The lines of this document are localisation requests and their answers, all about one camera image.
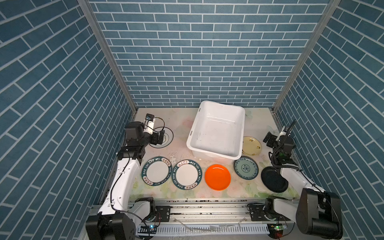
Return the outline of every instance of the orange plate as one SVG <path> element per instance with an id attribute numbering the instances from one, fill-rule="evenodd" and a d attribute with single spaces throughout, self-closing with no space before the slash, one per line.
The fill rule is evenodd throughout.
<path id="1" fill-rule="evenodd" d="M 205 182 L 213 190 L 222 191 L 231 183 L 231 174 L 226 167 L 214 164 L 205 172 Z"/>

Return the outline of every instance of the black plate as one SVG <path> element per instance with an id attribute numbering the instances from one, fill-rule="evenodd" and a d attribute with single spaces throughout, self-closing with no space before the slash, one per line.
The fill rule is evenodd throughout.
<path id="1" fill-rule="evenodd" d="M 281 193 L 288 188 L 288 181 L 274 167 L 264 168 L 261 177 L 264 185 L 272 192 Z"/>

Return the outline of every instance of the yellow plate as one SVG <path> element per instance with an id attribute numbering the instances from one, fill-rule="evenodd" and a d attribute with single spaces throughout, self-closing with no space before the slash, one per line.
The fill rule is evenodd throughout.
<path id="1" fill-rule="evenodd" d="M 247 156 L 255 156 L 260 154 L 262 146 L 259 141 L 253 137 L 243 138 L 243 153 Z"/>

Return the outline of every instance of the marble patterned table surface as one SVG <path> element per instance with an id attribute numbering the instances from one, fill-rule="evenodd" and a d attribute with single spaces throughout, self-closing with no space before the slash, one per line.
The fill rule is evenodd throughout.
<path id="1" fill-rule="evenodd" d="M 140 172 L 135 177 L 133 189 L 130 199 L 134 200 L 140 197 L 153 197 L 155 199 L 265 199 L 269 195 L 285 197 L 288 199 L 296 199 L 299 197 L 297 192 L 289 185 L 288 189 L 283 193 L 274 193 L 268 190 L 261 180 L 261 171 L 266 166 L 271 166 L 268 158 L 268 152 L 271 148 L 263 143 L 263 138 L 268 131 L 272 134 L 278 134 L 277 126 L 272 118 L 268 108 L 245 108 L 245 126 L 244 136 L 252 136 L 260 141 L 262 151 L 259 155 L 253 156 L 259 167 L 259 173 L 253 180 L 245 180 L 240 178 L 233 169 L 233 161 L 212 162 L 204 159 L 198 159 L 193 156 L 192 152 L 187 148 L 186 142 L 188 134 L 192 127 L 198 108 L 140 108 L 136 114 L 135 121 L 144 122 L 147 113 L 160 117 L 165 121 L 166 127 L 174 132 L 174 139 L 170 145 L 162 149 L 156 149 L 151 146 L 145 148 L 146 153 L 141 163 Z M 163 126 L 161 120 L 156 119 L 155 127 Z M 204 178 L 200 184 L 190 190 L 181 190 L 177 188 L 172 179 L 169 178 L 165 183 L 159 186 L 149 186 L 144 183 L 141 178 L 141 170 L 144 164 L 151 158 L 162 156 L 169 159 L 174 167 L 178 162 L 184 159 L 196 161 L 203 170 L 212 164 L 221 164 L 225 166 L 231 173 L 231 183 L 229 187 L 223 191 L 215 191 L 208 187 Z"/>

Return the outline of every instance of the robotic arm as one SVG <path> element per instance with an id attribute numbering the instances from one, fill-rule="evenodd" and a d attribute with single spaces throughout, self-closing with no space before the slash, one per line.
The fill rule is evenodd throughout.
<path id="1" fill-rule="evenodd" d="M 299 204 L 293 204 L 281 197 L 269 196 L 265 201 L 265 215 L 270 219 L 279 218 L 280 215 L 286 216 L 296 222 L 304 234 L 341 239 L 343 226 L 339 196 L 311 182 L 290 158 L 291 151 L 296 147 L 290 136 L 295 123 L 296 120 L 291 126 L 283 127 L 279 136 L 268 132 L 263 142 L 273 149 L 270 155 L 272 166 L 300 194 Z"/>
<path id="2" fill-rule="evenodd" d="M 132 208 L 127 208 L 133 178 L 139 171 L 145 147 L 161 144 L 164 139 L 164 130 L 153 131 L 154 122 L 154 115 L 147 114 L 144 123 L 130 122 L 125 126 L 124 146 L 117 153 L 118 165 L 112 187 L 98 214 L 89 216 L 86 221 L 90 239 L 134 239 L 136 227 L 155 215 L 153 198 L 138 199 Z"/>

